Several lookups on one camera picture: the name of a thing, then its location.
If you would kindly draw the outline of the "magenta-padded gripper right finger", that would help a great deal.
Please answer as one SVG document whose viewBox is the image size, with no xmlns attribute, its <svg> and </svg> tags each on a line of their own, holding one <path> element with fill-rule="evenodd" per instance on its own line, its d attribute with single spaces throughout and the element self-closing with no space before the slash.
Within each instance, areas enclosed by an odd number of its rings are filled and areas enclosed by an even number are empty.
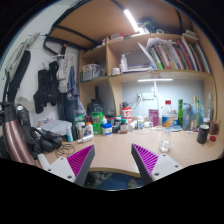
<svg viewBox="0 0 224 224">
<path fill-rule="evenodd" d="M 145 185 L 182 169 L 182 166 L 169 155 L 157 155 L 137 144 L 131 146 L 131 154 L 137 164 L 141 179 Z"/>
</svg>

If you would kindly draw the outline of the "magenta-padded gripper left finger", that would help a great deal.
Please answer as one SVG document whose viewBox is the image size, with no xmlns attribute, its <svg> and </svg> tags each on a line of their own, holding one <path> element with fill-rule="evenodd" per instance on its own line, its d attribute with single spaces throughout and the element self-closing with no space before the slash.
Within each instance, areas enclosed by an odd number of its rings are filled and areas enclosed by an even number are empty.
<svg viewBox="0 0 224 224">
<path fill-rule="evenodd" d="M 47 171 L 78 186 L 83 186 L 94 156 L 95 148 L 90 145 L 68 158 L 58 158 L 47 168 Z"/>
</svg>

